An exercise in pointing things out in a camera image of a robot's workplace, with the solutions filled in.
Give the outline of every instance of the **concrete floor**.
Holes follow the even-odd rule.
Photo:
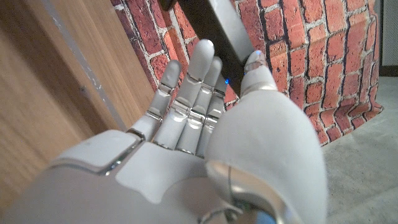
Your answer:
[[[398,78],[381,77],[384,111],[322,149],[328,223],[398,223]]]

